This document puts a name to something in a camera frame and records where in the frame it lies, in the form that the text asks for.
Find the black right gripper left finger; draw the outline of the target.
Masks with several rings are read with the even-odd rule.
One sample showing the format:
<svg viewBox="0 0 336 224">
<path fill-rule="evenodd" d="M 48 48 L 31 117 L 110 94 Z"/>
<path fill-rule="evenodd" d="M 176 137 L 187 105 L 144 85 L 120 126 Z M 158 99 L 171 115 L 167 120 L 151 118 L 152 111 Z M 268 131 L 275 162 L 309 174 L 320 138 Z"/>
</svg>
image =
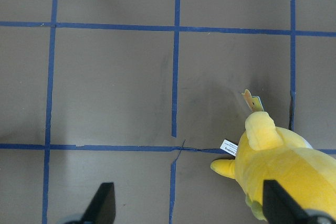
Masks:
<svg viewBox="0 0 336 224">
<path fill-rule="evenodd" d="M 58 220 L 58 223 L 114 223 L 116 218 L 116 195 L 113 182 L 101 183 L 90 204 L 79 215 Z"/>
</svg>

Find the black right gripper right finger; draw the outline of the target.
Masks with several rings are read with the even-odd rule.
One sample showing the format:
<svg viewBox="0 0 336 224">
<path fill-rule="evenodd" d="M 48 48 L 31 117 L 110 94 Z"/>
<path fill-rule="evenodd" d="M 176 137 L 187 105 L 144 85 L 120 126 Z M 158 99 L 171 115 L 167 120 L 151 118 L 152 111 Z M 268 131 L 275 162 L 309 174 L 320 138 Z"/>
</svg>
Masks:
<svg viewBox="0 0 336 224">
<path fill-rule="evenodd" d="M 268 223 L 335 223 L 324 212 L 304 210 L 276 180 L 264 181 L 262 200 Z"/>
</svg>

